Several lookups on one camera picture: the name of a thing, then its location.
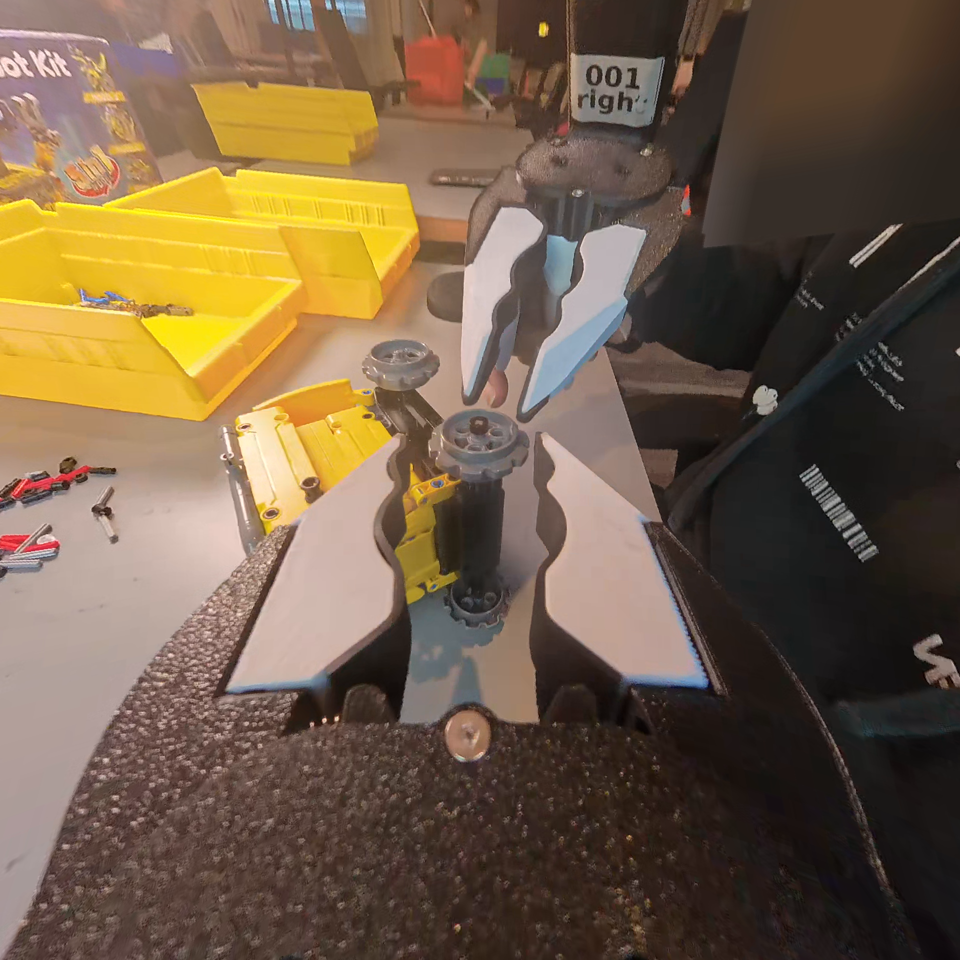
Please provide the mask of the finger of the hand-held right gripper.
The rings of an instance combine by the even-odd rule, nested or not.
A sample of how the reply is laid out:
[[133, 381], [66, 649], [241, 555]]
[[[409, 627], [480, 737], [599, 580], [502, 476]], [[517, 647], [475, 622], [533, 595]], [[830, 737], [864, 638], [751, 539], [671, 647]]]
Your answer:
[[530, 422], [620, 327], [626, 288], [648, 237], [629, 223], [587, 232], [577, 246], [579, 278], [558, 301], [558, 319], [544, 337], [517, 405], [517, 419]]
[[501, 206], [473, 261], [464, 268], [460, 353], [464, 403], [479, 401], [498, 365], [504, 337], [520, 313], [519, 266], [545, 236], [546, 227], [533, 210]]

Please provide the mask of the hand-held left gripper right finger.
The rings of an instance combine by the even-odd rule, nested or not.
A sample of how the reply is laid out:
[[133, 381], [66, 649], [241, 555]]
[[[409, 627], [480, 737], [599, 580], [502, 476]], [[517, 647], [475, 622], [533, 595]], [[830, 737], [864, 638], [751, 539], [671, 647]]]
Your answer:
[[583, 689], [618, 723], [633, 689], [712, 690], [699, 630], [655, 546], [661, 528], [556, 438], [534, 441], [535, 531], [547, 551], [530, 627], [539, 719]]

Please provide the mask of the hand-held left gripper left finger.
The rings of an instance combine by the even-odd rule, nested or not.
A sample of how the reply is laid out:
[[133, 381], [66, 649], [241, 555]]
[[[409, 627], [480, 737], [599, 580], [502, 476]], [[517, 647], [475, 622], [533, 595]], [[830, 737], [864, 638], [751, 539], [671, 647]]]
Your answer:
[[326, 718], [373, 687], [399, 719], [412, 648], [397, 548], [406, 534], [411, 459], [395, 435], [323, 494], [294, 526], [224, 693], [300, 692]]

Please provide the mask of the yellow black toy brick vehicle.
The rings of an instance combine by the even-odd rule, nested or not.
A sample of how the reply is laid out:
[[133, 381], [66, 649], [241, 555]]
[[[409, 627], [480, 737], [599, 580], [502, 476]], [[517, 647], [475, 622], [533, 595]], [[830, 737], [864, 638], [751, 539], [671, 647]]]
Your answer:
[[403, 496], [405, 533], [396, 556], [407, 602], [460, 579], [485, 589], [496, 578], [498, 561], [485, 571], [476, 563], [469, 570], [471, 496], [460, 480], [438, 471], [429, 453], [441, 423], [416, 390], [355, 389], [349, 379], [337, 379], [271, 398], [223, 426], [221, 459], [246, 554], [402, 434], [412, 452]]

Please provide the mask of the person's right forearm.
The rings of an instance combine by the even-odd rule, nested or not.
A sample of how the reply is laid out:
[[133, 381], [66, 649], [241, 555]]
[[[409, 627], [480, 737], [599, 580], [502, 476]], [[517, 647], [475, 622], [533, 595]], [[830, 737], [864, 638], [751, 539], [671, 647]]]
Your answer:
[[801, 279], [832, 239], [821, 234], [752, 246], [705, 246], [691, 218], [676, 245], [630, 297], [619, 351], [660, 344], [717, 370], [748, 373]]

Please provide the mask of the grey desk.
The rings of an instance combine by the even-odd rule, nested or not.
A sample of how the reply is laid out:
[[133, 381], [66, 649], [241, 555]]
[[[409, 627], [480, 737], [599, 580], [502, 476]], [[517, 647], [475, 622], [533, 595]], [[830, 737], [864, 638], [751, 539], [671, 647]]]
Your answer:
[[[2, 397], [2, 484], [52, 469], [66, 456], [118, 474], [94, 477], [63, 496], [2, 513], [2, 532], [44, 522], [58, 558], [2, 580], [1, 908], [2, 941], [16, 932], [43, 876], [66, 808], [114, 712], [162, 645], [238, 567], [244, 551], [220, 462], [220, 427], [264, 400], [348, 378], [362, 380], [371, 345], [425, 342], [440, 356], [423, 396], [440, 414], [461, 400], [459, 328], [426, 310], [426, 288], [443, 268], [422, 261], [374, 320], [302, 316], [298, 326], [204, 422]], [[587, 362], [575, 384], [525, 429], [545, 431], [606, 484], [652, 517], [656, 510], [611, 362]], [[115, 487], [119, 541], [109, 544], [90, 513]], [[503, 559], [516, 585], [506, 626], [480, 646], [444, 617], [438, 598], [413, 610], [414, 650], [430, 638], [434, 658], [404, 697], [404, 721], [439, 718], [478, 701], [509, 721], [537, 718], [527, 645], [533, 587], [546, 552], [536, 536], [532, 460], [506, 481], [511, 525]]]

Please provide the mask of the person's right hand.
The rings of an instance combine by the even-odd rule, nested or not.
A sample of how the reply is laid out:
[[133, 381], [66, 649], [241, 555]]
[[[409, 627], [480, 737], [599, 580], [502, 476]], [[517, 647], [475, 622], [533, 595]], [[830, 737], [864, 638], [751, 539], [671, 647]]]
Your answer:
[[490, 345], [491, 367], [482, 393], [482, 400], [492, 409], [498, 409], [506, 402], [509, 392], [508, 367], [515, 355], [518, 341], [520, 317], [498, 333], [496, 342]]

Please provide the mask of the adjoining grey table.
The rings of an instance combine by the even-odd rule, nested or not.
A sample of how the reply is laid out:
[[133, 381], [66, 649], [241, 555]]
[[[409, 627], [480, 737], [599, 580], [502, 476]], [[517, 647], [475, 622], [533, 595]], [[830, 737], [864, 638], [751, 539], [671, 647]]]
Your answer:
[[407, 187], [421, 239], [464, 244], [481, 189], [433, 186], [437, 169], [498, 169], [511, 165], [531, 133], [492, 121], [449, 121], [382, 114], [372, 155], [349, 170], [354, 179]]

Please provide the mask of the yellow plastic storage bin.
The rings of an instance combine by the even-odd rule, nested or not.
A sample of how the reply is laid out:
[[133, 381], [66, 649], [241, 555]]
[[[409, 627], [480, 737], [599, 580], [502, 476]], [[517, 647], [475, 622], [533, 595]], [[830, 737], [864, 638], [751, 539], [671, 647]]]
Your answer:
[[208, 168], [106, 206], [276, 226], [303, 280], [308, 312], [357, 320], [378, 315], [421, 245], [401, 183]]
[[42, 234], [67, 257], [299, 282], [309, 314], [370, 320], [384, 300], [354, 227], [30, 199], [3, 204], [1, 225], [4, 242]]
[[242, 81], [195, 83], [193, 90], [227, 157], [350, 166], [378, 145], [366, 91]]
[[[2, 396], [201, 422], [296, 328], [300, 282], [97, 262], [2, 241]], [[138, 318], [80, 289], [192, 308]]]

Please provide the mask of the red plastic crate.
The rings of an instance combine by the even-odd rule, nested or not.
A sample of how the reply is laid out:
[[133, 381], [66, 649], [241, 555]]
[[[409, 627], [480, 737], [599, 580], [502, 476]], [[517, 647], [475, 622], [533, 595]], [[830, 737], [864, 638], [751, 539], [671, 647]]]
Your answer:
[[407, 96], [412, 104], [461, 106], [465, 65], [454, 36], [441, 34], [407, 42], [404, 53]]

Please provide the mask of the pile of red black pins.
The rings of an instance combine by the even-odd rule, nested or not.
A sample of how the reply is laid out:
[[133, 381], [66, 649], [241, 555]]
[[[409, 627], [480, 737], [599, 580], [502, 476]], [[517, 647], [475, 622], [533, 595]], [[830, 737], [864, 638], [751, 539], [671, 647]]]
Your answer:
[[[94, 477], [114, 477], [117, 469], [111, 465], [90, 465], [75, 457], [60, 460], [55, 472], [35, 470], [23, 473], [1, 488], [1, 512], [41, 506], [63, 497]], [[114, 510], [113, 523], [116, 529]], [[55, 535], [51, 523], [39, 524], [30, 534], [1, 534], [1, 578], [11, 574], [39, 572], [59, 558], [62, 542]]]

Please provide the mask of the heap of grey brick parts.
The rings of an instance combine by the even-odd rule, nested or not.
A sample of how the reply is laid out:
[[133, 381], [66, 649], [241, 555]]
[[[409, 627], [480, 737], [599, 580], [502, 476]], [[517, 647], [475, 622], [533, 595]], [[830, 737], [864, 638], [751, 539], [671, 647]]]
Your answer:
[[173, 303], [158, 304], [140, 302], [112, 291], [104, 291], [102, 294], [91, 294], [85, 289], [79, 289], [78, 294], [79, 300], [75, 304], [77, 307], [118, 311], [131, 314], [139, 319], [150, 319], [162, 316], [187, 318], [195, 315], [194, 310], [188, 306]]

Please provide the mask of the blue toy kit box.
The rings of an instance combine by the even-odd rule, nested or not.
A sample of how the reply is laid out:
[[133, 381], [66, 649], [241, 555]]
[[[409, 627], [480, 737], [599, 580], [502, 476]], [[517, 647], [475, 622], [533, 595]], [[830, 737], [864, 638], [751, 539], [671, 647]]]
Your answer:
[[1, 31], [1, 204], [102, 206], [162, 176], [110, 43]]

